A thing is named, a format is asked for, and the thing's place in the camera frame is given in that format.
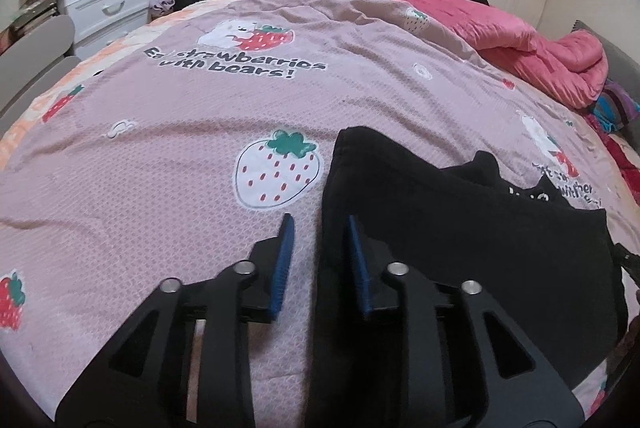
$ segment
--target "bed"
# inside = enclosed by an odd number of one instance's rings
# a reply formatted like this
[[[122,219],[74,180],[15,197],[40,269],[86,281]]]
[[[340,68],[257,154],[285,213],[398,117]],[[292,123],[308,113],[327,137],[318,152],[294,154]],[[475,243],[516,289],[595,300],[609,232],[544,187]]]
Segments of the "bed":
[[[159,281],[213,277],[286,212],[297,224],[285,307],[250,346],[257,425],[296,426],[322,181],[350,125],[438,167],[485,150],[520,187],[546,174],[572,206],[605,208],[613,240],[640,252],[640,209],[584,119],[409,3],[201,2],[83,61],[0,141],[0,275],[26,297],[0,349],[31,397],[53,417]],[[282,131],[315,158],[287,179],[292,193],[249,190],[240,166]],[[637,288],[623,283],[631,319]],[[574,389],[587,414],[605,379],[603,362]]]

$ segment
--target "metal screw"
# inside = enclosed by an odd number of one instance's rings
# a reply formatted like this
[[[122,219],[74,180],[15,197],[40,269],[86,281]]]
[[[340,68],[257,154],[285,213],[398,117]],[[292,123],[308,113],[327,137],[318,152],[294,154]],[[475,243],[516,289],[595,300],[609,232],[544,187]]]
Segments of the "metal screw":
[[[467,294],[480,294],[482,292],[482,286],[475,280],[467,280],[462,284],[462,290]]]
[[[386,266],[386,270],[395,276],[404,276],[409,272],[409,266],[401,262],[393,262]]]
[[[162,280],[160,284],[160,290],[163,293],[175,293],[182,287],[182,282],[177,278],[167,278],[166,280]]]
[[[238,262],[234,265],[234,271],[238,274],[251,274],[255,271],[255,264],[248,260],[242,260],[242,262]]]

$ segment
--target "strawberry print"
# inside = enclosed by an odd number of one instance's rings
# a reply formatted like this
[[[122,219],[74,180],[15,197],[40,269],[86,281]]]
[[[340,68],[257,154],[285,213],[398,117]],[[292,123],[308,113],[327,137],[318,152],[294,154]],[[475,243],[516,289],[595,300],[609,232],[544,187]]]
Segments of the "strawberry print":
[[[49,119],[51,119],[55,114],[57,114],[60,109],[63,108],[63,106],[65,106],[66,103],[68,103],[69,101],[71,101],[78,93],[80,93],[80,91],[82,90],[82,88],[84,88],[83,85],[79,84],[78,86],[76,86],[71,92],[69,92],[68,94],[66,94],[64,97],[58,99],[56,101],[56,103],[49,108],[45,114],[42,116],[42,122],[46,123]]]
[[[14,271],[11,276],[0,280],[0,328],[17,331],[22,319],[22,305],[26,297],[22,291],[22,281]]]
[[[429,26],[429,17],[419,11],[410,7],[406,10],[404,18],[404,30],[412,33],[414,36],[418,36],[424,29]]]
[[[246,51],[269,50],[279,45],[291,43],[294,38],[293,30],[278,29],[270,25],[264,25],[254,30],[254,35],[250,38],[238,38],[234,40],[239,42],[238,48]]]
[[[277,130],[271,138],[247,146],[238,157],[234,188],[250,209],[290,204],[321,178],[318,145],[300,132]]]
[[[569,175],[571,178],[575,178],[578,175],[580,175],[577,168],[569,160],[569,157],[567,157],[564,154],[564,152],[549,152],[549,153],[551,153],[556,159],[558,159],[558,162],[560,163],[560,165],[566,166],[567,175]]]

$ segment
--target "pink comforter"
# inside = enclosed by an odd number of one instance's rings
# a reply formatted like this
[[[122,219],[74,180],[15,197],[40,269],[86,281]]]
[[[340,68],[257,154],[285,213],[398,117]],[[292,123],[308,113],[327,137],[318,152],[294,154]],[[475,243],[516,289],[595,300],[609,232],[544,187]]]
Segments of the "pink comforter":
[[[469,0],[404,0],[455,32],[490,63],[569,108],[597,99],[609,64],[602,44],[578,30],[547,40],[517,16]]]

